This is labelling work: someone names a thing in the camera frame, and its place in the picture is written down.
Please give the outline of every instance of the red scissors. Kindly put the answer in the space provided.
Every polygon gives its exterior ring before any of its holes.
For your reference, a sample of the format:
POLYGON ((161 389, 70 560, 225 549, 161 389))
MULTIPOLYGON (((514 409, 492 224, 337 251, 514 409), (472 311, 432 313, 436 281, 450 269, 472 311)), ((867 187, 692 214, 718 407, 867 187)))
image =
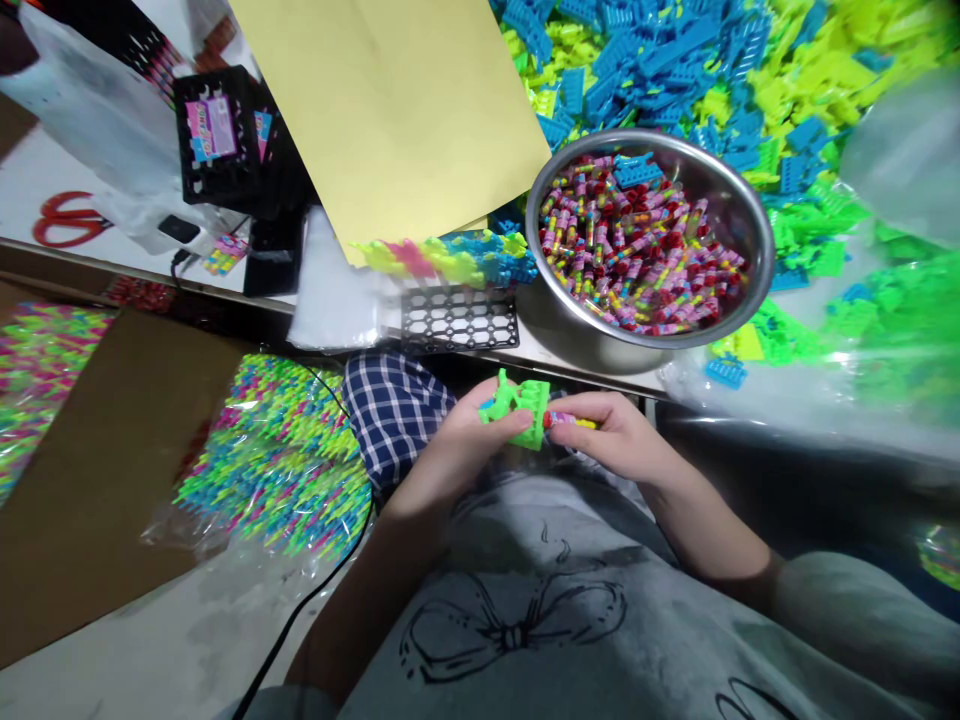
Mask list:
POLYGON ((40 206, 40 219, 33 226, 33 239, 44 247, 52 248, 70 248, 77 245, 83 245, 90 242, 104 230, 113 227, 113 223, 103 217, 93 208, 84 208, 81 210, 63 210, 65 203, 78 198, 92 197, 90 193, 85 192, 65 192, 54 195, 40 206), (87 232, 78 238, 64 240, 63 242, 50 242, 47 240, 47 231, 52 227, 68 227, 86 230, 87 232))

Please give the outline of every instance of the checkered pants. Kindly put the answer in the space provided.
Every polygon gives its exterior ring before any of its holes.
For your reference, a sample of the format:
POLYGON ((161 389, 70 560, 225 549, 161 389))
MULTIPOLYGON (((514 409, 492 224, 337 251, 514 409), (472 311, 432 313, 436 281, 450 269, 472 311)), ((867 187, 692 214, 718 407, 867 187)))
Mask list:
POLYGON ((457 399, 423 365, 393 350, 352 355, 343 397, 374 499, 383 507, 457 399))

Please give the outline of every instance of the clear plastic bag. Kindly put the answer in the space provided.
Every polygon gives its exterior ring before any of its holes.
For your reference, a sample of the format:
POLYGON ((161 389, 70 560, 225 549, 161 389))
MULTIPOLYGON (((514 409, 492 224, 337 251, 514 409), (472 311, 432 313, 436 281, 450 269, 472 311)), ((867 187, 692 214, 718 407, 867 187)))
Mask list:
POLYGON ((890 91, 854 129, 840 177, 882 220, 960 249, 960 70, 890 91))
POLYGON ((66 402, 114 314, 30 302, 0 338, 0 505, 66 402))
POLYGON ((287 340, 323 352, 373 347, 383 337, 389 283, 347 262, 323 208, 310 209, 303 234, 300 297, 287 340))
MULTIPOLYGON (((345 556, 367 522, 370 486, 337 404, 342 377, 315 372, 274 355, 244 357, 202 451, 144 541, 201 560, 229 545, 240 562, 276 562, 306 581, 345 556)), ((307 586, 292 585, 295 594, 307 586)))
POLYGON ((54 140, 118 190, 177 190, 176 118, 150 83, 27 3, 19 18, 40 60, 0 78, 0 91, 36 114, 54 140))
POLYGON ((782 366, 677 353, 660 371, 671 398, 803 444, 960 463, 960 253, 886 265, 872 234, 849 240, 841 277, 768 298, 813 353, 782 366))

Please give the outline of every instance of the gray shirt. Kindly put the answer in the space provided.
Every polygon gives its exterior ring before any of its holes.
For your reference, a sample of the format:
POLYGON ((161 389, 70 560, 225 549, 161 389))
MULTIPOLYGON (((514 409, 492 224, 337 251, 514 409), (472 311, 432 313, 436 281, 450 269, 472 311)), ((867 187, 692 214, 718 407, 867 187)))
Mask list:
POLYGON ((518 477, 460 508, 443 567, 343 708, 270 688, 247 717, 876 719, 960 707, 960 627, 866 563, 791 561, 772 615, 682 572, 612 488, 518 477))

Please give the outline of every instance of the black cable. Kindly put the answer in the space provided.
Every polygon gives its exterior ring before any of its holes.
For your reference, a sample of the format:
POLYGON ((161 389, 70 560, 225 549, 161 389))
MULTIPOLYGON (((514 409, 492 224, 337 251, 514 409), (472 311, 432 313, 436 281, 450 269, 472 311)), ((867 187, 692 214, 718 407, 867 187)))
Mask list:
POLYGON ((300 614, 300 611, 307 606, 307 603, 317 596, 317 593, 321 592, 330 583, 330 581, 336 577, 337 573, 340 572, 340 568, 347 564, 347 561, 353 557, 354 551, 360 547, 360 541, 363 539, 364 533, 367 532, 367 523, 370 522, 370 511, 372 508, 373 503, 370 503, 370 505, 367 506, 367 517, 363 521, 363 530, 357 536, 357 541, 353 544, 353 547, 350 548, 350 552, 346 554, 343 560, 337 563, 337 566, 333 569, 333 572, 327 575, 327 579, 324 580, 319 587, 310 591, 307 596, 300 601, 300 604, 293 609, 293 612, 290 613, 287 623, 283 626, 283 630, 280 631, 280 636, 273 644, 273 647, 270 648, 270 652, 267 653, 266 660, 263 661, 263 665, 260 666, 256 676, 254 676, 253 682, 250 683, 250 687, 247 688, 247 692, 244 693, 243 698, 240 700, 240 704, 237 705, 237 709, 234 710, 232 720, 243 720, 244 716, 246 716, 247 711, 250 709, 250 705, 253 704, 253 699, 257 696, 257 692, 260 690, 260 686, 263 684, 263 679, 270 671, 270 666, 273 665, 273 661, 276 660, 277 655, 280 654, 280 648, 283 646, 283 641, 287 639, 287 635, 290 633, 290 629, 293 627, 293 623, 300 614))
POLYGON ((323 385, 323 386, 327 389, 327 392, 330 393, 330 397, 332 397, 332 398, 333 398, 333 401, 334 401, 335 403, 337 403, 337 405, 339 406, 340 412, 342 412, 345 416, 347 416, 347 418, 350 417, 350 413, 347 412, 347 409, 343 406, 343 403, 340 402, 340 398, 338 398, 338 397, 337 397, 337 394, 336 394, 333 390, 330 389, 330 386, 327 385, 327 384, 323 381, 323 378, 320 377, 320 374, 319 374, 316 370, 314 370, 312 367, 310 367, 310 366, 307 365, 306 363, 300 362, 300 361, 297 360, 296 358, 290 358, 290 359, 293 360, 293 361, 294 361, 297 365, 299 365, 300 367, 302 367, 302 368, 304 368, 305 370, 307 370, 311 375, 313 375, 313 376, 317 379, 317 382, 319 382, 321 385, 323 385))
POLYGON ((183 285, 180 284, 180 278, 177 277, 177 268, 180 267, 188 257, 190 257, 190 251, 181 248, 177 250, 173 256, 173 260, 170 261, 170 277, 173 278, 173 284, 176 286, 178 292, 183 292, 183 285))
MULTIPOLYGON (((347 417, 350 417, 350 413, 347 412, 346 408, 340 402, 340 398, 337 397, 337 394, 330 389, 330 386, 324 382, 323 378, 320 377, 320 374, 314 370, 309 365, 297 360, 296 358, 289 358, 293 362, 297 363, 300 367, 306 369, 313 375, 327 392, 330 393, 330 397, 334 399, 337 405, 340 407, 340 411, 347 417)), ((309 593, 307 596, 300 601, 300 603, 293 609, 293 612, 290 613, 290 617, 287 618, 286 624, 283 626, 283 629, 280 631, 280 635, 277 637, 276 642, 273 643, 273 647, 270 648, 270 652, 267 653, 266 659, 263 661, 263 664, 260 666, 260 669, 257 671, 257 674, 254 676, 253 681, 250 683, 250 687, 247 688, 247 692, 243 694, 243 698, 240 700, 240 704, 237 705, 237 709, 233 712, 232 720, 243 720, 246 716, 247 711, 250 709, 250 705, 253 703, 253 699, 256 697, 257 692, 260 690, 260 686, 263 684, 264 678, 267 676, 267 673, 270 671, 270 666, 273 665, 274 660, 277 659, 277 655, 280 654, 280 648, 283 647, 283 641, 287 639, 287 635, 290 634, 290 629, 293 627, 294 621, 297 619, 297 616, 300 614, 300 611, 307 606, 313 598, 317 596, 318 593, 322 592, 323 589, 330 584, 330 581, 337 576, 337 573, 340 572, 340 569, 349 562, 350 558, 353 557, 353 553, 356 552, 356 549, 360 547, 360 541, 363 539, 363 536, 367 532, 367 525, 370 522, 370 513, 373 510, 373 502, 367 505, 367 515, 363 520, 363 529, 360 531, 360 534, 357 535, 357 540, 353 544, 353 547, 350 548, 344 558, 337 563, 337 566, 333 571, 327 575, 326 579, 320 583, 320 585, 309 593)))
POLYGON ((242 227, 244 226, 244 224, 247 222, 247 220, 249 220, 249 219, 252 218, 252 217, 253 217, 253 215, 247 215, 243 220, 240 221, 240 223, 239 223, 233 230, 230 231, 229 234, 230 234, 230 235, 236 235, 236 234, 237 234, 237 230, 239 230, 240 228, 242 228, 242 227))

